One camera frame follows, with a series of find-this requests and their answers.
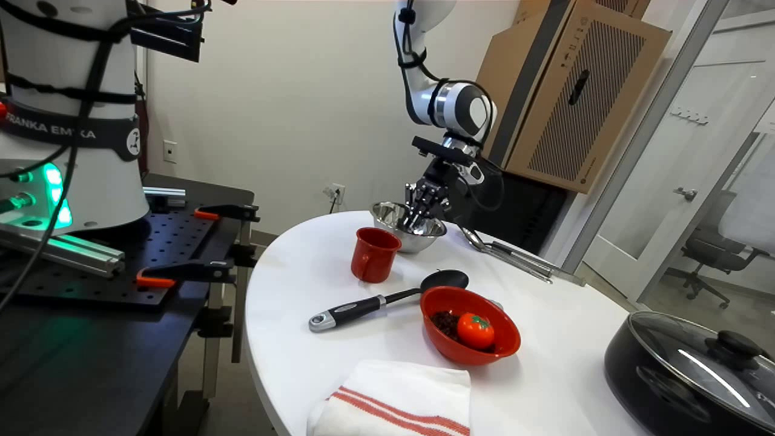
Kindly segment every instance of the floor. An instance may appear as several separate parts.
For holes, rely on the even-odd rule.
[[[611,300],[621,303],[627,311],[636,311],[618,289],[605,284],[593,269],[582,266],[579,279],[599,289]],[[680,291],[680,276],[664,276],[658,289],[655,289],[644,306],[651,311],[673,312],[714,329],[743,332],[764,349],[775,357],[775,299],[736,289],[728,284],[714,284],[722,294],[732,299],[727,311],[720,311],[720,300],[701,294],[696,300],[688,300]],[[199,389],[203,369],[203,341],[194,337],[179,363],[179,387]],[[276,431],[268,425],[268,417],[260,408],[257,389],[253,383],[253,369],[242,363],[231,363],[231,341],[220,345],[219,363],[219,392],[210,402],[208,422],[203,436],[274,436]]]

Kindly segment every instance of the workbench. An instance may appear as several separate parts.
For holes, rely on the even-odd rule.
[[[249,192],[170,177],[146,185],[187,190],[196,207],[255,200]],[[237,230],[220,221],[199,259],[225,259]],[[208,289],[183,284],[159,311],[13,303],[0,312],[0,433],[182,433],[177,362]]]

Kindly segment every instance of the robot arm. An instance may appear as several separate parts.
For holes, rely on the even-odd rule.
[[[437,78],[423,65],[423,35],[444,22],[456,3],[457,0],[399,0],[392,18],[406,111],[415,123],[445,128],[444,146],[415,139],[422,152],[437,157],[427,175],[406,186],[409,213],[403,222],[404,230],[437,216],[457,179],[467,186],[484,185],[478,157],[497,118],[495,102],[478,83]]]

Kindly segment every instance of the spoon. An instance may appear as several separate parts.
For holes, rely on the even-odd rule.
[[[353,303],[346,303],[346,306],[337,306],[337,307],[329,307],[314,318],[311,318],[308,328],[311,332],[329,332],[329,329],[337,329],[341,325],[349,325],[369,312],[376,312],[391,303],[397,303],[397,300],[404,300],[409,295],[422,295],[423,291],[429,289],[437,289],[437,285],[456,285],[456,289],[464,289],[467,285],[467,276],[464,271],[457,271],[457,269],[441,269],[441,271],[434,271],[431,276],[427,276],[420,289],[406,289],[406,291],[399,291],[399,294],[391,294],[391,295],[376,295],[376,299],[365,299],[365,300],[353,300]]]

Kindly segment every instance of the white towel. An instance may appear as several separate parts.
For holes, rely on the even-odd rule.
[[[311,433],[467,436],[470,376],[417,363],[361,363],[329,394]]]

